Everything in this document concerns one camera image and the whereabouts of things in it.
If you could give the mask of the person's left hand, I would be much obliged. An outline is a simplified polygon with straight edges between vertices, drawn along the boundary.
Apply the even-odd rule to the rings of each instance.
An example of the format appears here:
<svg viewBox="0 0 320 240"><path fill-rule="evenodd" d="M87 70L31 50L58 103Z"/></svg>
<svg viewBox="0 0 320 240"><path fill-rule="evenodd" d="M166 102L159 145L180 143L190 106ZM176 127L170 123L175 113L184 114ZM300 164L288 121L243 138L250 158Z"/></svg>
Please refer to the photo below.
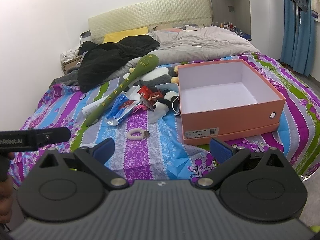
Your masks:
<svg viewBox="0 0 320 240"><path fill-rule="evenodd" d="M13 182L12 177L7 175L5 181L1 181L1 202L0 202L0 218L1 224L10 222L12 215L12 204L13 204Z"/></svg>

